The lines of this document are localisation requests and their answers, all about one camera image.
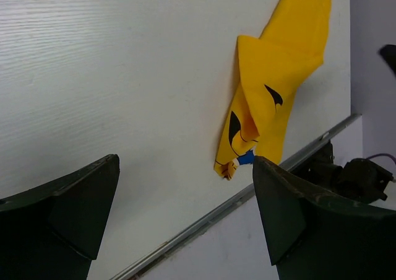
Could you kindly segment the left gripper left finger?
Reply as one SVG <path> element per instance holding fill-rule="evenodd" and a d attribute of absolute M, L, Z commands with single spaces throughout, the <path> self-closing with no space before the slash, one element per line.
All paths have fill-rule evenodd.
<path fill-rule="evenodd" d="M 119 157 L 109 154 L 1 199 L 1 279 L 86 279 L 119 174 Z"/>

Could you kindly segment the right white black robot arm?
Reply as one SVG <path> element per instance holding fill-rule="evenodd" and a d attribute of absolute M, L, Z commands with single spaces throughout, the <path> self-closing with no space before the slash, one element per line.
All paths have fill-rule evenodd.
<path fill-rule="evenodd" d="M 396 45 L 386 44 L 379 49 L 378 53 L 396 76 Z"/>

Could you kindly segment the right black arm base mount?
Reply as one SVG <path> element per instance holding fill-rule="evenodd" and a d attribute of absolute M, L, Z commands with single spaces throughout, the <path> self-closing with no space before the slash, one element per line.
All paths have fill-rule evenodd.
<path fill-rule="evenodd" d="M 355 158 L 344 166 L 334 163 L 333 145 L 328 142 L 293 174 L 348 199 L 371 204 L 385 201 L 387 185 L 394 182 L 391 172 L 370 159 Z"/>

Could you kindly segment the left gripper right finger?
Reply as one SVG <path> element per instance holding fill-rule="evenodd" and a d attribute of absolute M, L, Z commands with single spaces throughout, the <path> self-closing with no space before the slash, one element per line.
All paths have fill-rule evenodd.
<path fill-rule="evenodd" d="M 253 183 L 280 279 L 394 279 L 395 212 L 339 196 L 256 157 Z"/>

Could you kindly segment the yellow printed cloth napkin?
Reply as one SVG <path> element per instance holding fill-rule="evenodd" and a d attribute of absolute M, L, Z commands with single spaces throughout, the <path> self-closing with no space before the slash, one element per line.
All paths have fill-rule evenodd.
<path fill-rule="evenodd" d="M 279 0 L 259 37 L 238 37 L 238 86 L 214 163 L 219 176 L 231 179 L 255 156 L 280 163 L 296 92 L 324 61 L 331 5 Z"/>

